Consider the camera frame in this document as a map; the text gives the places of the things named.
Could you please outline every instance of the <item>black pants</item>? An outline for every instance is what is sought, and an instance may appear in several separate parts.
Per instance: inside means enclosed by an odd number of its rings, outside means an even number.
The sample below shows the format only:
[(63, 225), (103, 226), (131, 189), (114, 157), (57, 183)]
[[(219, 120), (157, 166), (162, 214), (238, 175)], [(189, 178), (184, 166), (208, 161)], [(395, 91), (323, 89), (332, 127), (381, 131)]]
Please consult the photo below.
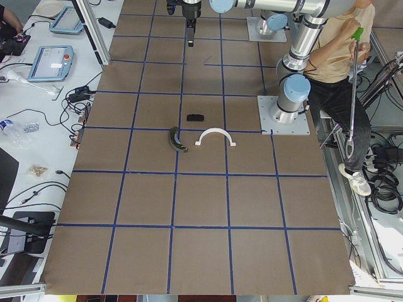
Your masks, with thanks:
[[(311, 90), (309, 104), (314, 121), (320, 120), (319, 110), (325, 111), (348, 134), (350, 128), (351, 95), (353, 85), (348, 78), (337, 83), (323, 83), (309, 79)], [(345, 168), (353, 172), (362, 170), (365, 155), (370, 146), (370, 120), (362, 104), (355, 102), (354, 151), (351, 158), (344, 161)]]
[(0, 21), (0, 38), (11, 39), (17, 35), (17, 31), (5, 22)]

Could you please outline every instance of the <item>reacher grabber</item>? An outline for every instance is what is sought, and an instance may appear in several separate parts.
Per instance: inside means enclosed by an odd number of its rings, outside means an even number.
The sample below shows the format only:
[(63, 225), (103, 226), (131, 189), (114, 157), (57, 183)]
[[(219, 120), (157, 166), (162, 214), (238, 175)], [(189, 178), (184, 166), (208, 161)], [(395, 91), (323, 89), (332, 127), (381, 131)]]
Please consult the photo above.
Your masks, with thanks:
[(346, 156), (350, 159), (354, 152), (354, 116), (355, 116), (355, 101), (356, 101), (356, 91), (357, 91), (357, 70), (358, 70), (358, 43), (360, 42), (360, 37), (364, 29), (359, 27), (354, 35), (351, 37), (355, 39), (355, 51), (354, 51), (354, 63), (353, 63), (353, 93), (351, 94), (351, 113), (350, 113), (350, 131), (349, 137), (346, 142)]

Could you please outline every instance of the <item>white sneaker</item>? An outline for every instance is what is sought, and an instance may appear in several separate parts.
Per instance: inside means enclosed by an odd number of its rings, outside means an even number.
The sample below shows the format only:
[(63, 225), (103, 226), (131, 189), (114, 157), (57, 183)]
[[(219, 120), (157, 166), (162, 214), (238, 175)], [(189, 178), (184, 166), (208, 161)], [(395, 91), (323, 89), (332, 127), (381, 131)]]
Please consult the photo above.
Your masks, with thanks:
[(354, 172), (353, 175), (348, 174), (344, 168), (344, 164), (339, 164), (339, 171), (341, 175), (348, 179), (350, 187), (354, 192), (361, 196), (371, 195), (371, 187), (361, 171)]

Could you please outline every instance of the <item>water bottle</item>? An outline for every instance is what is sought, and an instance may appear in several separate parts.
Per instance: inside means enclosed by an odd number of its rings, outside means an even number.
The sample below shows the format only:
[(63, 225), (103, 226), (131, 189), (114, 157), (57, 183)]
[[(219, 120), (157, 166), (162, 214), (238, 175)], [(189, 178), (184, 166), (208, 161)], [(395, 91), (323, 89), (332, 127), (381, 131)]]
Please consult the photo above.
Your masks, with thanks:
[(27, 146), (30, 143), (30, 139), (27, 137), (24, 131), (11, 120), (1, 120), (0, 129), (2, 129), (4, 134), (7, 135), (7, 137), (9, 137), (11, 141), (19, 147)]

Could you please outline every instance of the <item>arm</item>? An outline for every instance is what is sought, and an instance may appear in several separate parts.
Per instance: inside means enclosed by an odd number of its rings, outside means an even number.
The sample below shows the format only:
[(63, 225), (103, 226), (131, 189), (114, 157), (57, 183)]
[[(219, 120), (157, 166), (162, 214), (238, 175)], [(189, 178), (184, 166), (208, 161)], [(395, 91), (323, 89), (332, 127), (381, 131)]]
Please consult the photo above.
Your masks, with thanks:
[(325, 62), (346, 40), (351, 39), (351, 36), (353, 36), (358, 27), (360, 27), (360, 23), (355, 20), (355, 18), (346, 20), (337, 36), (335, 36), (328, 44), (314, 50), (310, 54), (305, 71), (309, 72), (316, 70), (316, 67)]
[(21, 33), (23, 31), (23, 25), (21, 24), (17, 16), (9, 9), (4, 9), (3, 21), (12, 26), (17, 31), (17, 33)]

